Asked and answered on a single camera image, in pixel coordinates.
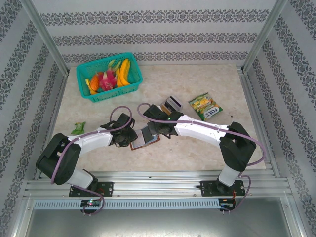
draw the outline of yellow banana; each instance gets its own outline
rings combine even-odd
[[[89,79],[86,79],[86,80],[85,80],[85,83],[87,84],[91,95],[97,94],[96,91],[92,90],[92,88],[91,88],[91,86],[90,86],[90,81],[89,81]]]
[[[120,71],[119,71],[119,78],[120,78],[120,82],[123,84],[123,85],[130,85],[130,83],[128,83],[128,81],[125,79],[125,74],[126,74],[126,69],[128,67],[128,62],[129,60],[128,59],[125,59],[122,63],[122,66],[120,68]]]
[[[118,78],[117,78],[117,86],[118,86],[118,87],[123,86],[122,82],[120,81],[119,68],[115,71],[115,74],[116,74],[116,76],[118,77]]]
[[[130,61],[128,61],[128,64],[127,64],[127,67],[126,67],[126,70],[125,70],[125,73],[124,73],[124,79],[125,81],[128,82],[128,72],[129,72],[129,68],[130,68]]]

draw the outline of basket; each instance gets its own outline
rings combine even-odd
[[[128,73],[128,82],[130,83],[130,85],[117,87],[112,90],[107,90],[95,95],[90,95],[90,91],[85,83],[85,79],[91,79],[96,72],[105,72],[108,69],[108,64],[112,60],[115,60],[113,65],[116,65],[116,63],[118,63],[119,61],[121,61],[122,63],[126,58],[128,58],[130,61],[130,69]],[[115,96],[124,95],[136,91],[139,84],[143,82],[143,77],[140,72],[139,66],[132,53],[123,53],[116,56],[81,64],[77,67],[77,79],[81,96],[83,98],[91,100],[92,102],[98,102],[101,100],[106,100]]]

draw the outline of chip packet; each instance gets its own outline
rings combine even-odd
[[[84,129],[83,129],[84,125],[85,125],[85,122],[76,122],[75,123],[76,129],[72,131],[71,134],[72,135],[84,134]]]
[[[189,101],[189,103],[201,117],[202,121],[206,121],[223,110],[208,93],[197,96]]]

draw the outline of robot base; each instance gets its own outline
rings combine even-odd
[[[221,193],[217,189],[215,180],[203,180],[200,182],[200,186],[197,186],[197,188],[201,189],[202,197],[233,196],[233,191],[235,191],[236,196],[245,195],[245,187],[243,185],[242,180],[235,180],[234,184],[230,187],[230,189],[224,193]]]
[[[111,198],[113,194],[113,182],[98,182],[95,192],[101,194],[104,198]],[[71,198],[97,198],[99,196],[77,189],[71,186],[69,191]]]

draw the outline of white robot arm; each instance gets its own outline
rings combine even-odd
[[[189,136],[193,137],[221,149],[225,167],[220,173],[217,180],[219,190],[229,189],[233,185],[238,175],[243,172],[256,148],[256,144],[241,138],[234,137],[224,131],[234,131],[249,136],[239,123],[233,122],[231,125],[217,125],[202,122],[193,119],[180,112],[172,112],[169,116],[162,112],[155,105],[151,105],[145,112],[144,116],[167,121],[169,123],[149,122],[148,128],[152,135],[162,134],[165,136]],[[90,152],[99,147],[106,147],[115,144],[119,147],[128,146],[130,142],[137,139],[135,131],[132,129],[134,120],[125,128],[112,132],[111,129],[119,128],[129,121],[130,117],[121,114],[117,121],[112,121],[101,126],[96,131],[83,134],[80,136],[64,136],[56,134],[47,145],[40,158],[37,161],[37,168],[48,177],[53,179],[57,185],[68,183],[84,189],[95,191],[97,179],[88,171],[76,169],[76,163],[80,155]],[[202,126],[211,125],[217,128],[212,129]],[[64,151],[67,145],[70,146],[64,152],[62,161],[59,165],[59,154]]]

